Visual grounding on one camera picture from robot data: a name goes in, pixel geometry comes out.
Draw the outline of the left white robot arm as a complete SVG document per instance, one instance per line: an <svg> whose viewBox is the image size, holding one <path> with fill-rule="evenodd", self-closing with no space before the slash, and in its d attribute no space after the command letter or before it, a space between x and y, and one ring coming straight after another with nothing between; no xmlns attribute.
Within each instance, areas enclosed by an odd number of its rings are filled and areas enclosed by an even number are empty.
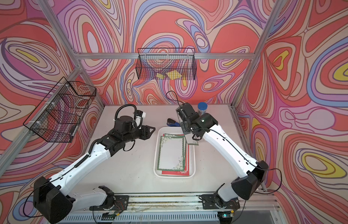
<svg viewBox="0 0 348 224"><path fill-rule="evenodd" d="M82 194L72 190L98 165L124 149L126 143L150 139L154 131L154 127L142 125L130 116L116 118L115 127L93 141L85 155L50 178L42 176L35 181L34 208L51 224L59 223L71 212L87 207L114 209L114 192L104 185Z"/></svg>

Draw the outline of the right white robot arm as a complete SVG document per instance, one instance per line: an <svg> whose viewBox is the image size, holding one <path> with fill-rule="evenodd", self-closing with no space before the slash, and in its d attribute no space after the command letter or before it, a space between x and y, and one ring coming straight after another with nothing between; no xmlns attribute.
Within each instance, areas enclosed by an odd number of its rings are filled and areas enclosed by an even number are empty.
<svg viewBox="0 0 348 224"><path fill-rule="evenodd" d="M235 199L250 199L262 184L268 164L257 161L241 149L219 125L218 121L209 113L200 115L192 105L184 103L176 109L184 134L192 135L192 140L205 140L210 143L233 167L237 178L229 184L221 185L209 203L222 209Z"/></svg>

